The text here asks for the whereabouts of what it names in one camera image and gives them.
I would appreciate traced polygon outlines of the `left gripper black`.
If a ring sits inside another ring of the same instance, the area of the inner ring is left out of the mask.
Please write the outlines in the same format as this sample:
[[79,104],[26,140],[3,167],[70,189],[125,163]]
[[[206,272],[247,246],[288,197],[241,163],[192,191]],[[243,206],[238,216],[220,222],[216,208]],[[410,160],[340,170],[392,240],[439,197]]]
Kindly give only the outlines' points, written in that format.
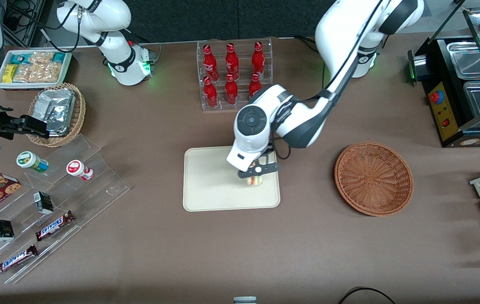
[[276,156],[275,147],[267,146],[265,152],[249,165],[247,171],[238,171],[238,177],[251,178],[277,172],[280,169],[279,164],[269,159],[273,155]]

